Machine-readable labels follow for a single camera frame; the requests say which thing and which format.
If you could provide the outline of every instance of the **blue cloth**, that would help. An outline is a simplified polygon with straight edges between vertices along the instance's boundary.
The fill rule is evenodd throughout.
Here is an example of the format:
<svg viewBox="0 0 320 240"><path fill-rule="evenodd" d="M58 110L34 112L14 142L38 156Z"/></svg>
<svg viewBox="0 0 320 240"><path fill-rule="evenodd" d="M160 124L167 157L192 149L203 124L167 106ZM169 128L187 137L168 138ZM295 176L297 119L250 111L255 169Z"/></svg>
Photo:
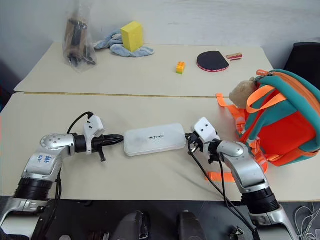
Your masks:
<svg viewBox="0 0 320 240"><path fill-rule="evenodd" d="M155 53L155 50L147 46L142 46L134 52L129 51L123 45L121 30L115 30L107 35L104 40L93 44L94 49L108 49L111 52L120 55L122 57L144 57Z"/></svg>

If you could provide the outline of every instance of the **white power bank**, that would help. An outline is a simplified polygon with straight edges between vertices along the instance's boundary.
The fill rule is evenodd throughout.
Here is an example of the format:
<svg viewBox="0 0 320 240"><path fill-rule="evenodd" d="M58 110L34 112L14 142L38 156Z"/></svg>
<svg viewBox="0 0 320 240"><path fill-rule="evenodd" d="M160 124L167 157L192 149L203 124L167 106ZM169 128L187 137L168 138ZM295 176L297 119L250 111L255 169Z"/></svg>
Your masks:
<svg viewBox="0 0 320 240"><path fill-rule="evenodd" d="M185 145L185 131L180 123L134 129L124 133L124 152L130 157L183 149Z"/></svg>

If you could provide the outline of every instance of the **white table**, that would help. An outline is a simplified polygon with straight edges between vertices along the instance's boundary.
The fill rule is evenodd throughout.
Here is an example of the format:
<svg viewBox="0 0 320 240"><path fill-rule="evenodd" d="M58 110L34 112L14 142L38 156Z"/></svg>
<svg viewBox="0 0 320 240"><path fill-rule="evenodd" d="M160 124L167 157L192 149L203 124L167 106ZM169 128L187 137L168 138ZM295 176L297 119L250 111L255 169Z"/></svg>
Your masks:
<svg viewBox="0 0 320 240"><path fill-rule="evenodd" d="M234 121L228 111L218 107L216 99L16 93L1 113L2 195L14 193L43 136L65 133L75 118L87 111L104 120L105 134L169 123L181 123L190 132L191 126L205 116L222 139L235 140ZM73 131L81 134L84 121L76 124ZM204 180L186 148L128 157L120 143L104 147L104 153L104 163L97 153L78 153L64 160L63 199L222 200ZM197 156L207 171L219 170L216 164L209 165L200 152ZM320 155L283 167L270 165L267 177L280 201L320 200L319 168ZM240 200L234 183L227 183L226 189L231 200Z"/></svg>
<svg viewBox="0 0 320 240"><path fill-rule="evenodd" d="M17 92L84 93L107 95L213 97L228 96L239 82L249 80L258 69L272 68L260 47L147 45L155 54L146 57L121 57L109 49L96 52L97 65L78 73L65 63L61 43L50 49L15 88ZM206 72L197 64L199 54L220 51L222 55L241 52L222 72ZM183 75L175 73L177 63L185 62Z"/></svg>

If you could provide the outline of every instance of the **plastic bag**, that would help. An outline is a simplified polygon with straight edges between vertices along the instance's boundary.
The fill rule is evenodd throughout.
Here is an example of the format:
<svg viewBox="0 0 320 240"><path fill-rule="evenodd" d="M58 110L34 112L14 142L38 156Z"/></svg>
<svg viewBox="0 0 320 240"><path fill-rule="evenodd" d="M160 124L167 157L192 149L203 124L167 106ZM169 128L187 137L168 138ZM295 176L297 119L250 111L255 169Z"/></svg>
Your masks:
<svg viewBox="0 0 320 240"><path fill-rule="evenodd" d="M77 72L97 63L92 37L88 31L93 0L71 0L63 40L63 57Z"/></svg>

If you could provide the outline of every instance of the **ping pong paddle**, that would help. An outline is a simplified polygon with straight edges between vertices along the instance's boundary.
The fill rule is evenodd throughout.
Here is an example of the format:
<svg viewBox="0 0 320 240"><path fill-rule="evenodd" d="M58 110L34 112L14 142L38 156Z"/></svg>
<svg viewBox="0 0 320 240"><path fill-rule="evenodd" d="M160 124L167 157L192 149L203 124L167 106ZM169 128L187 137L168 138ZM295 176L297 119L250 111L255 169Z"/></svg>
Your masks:
<svg viewBox="0 0 320 240"><path fill-rule="evenodd" d="M242 53L238 52L225 57L230 61L239 60L242 58ZM202 70L212 73L226 70L229 67L229 63L219 51L201 53L196 59L196 64Z"/></svg>

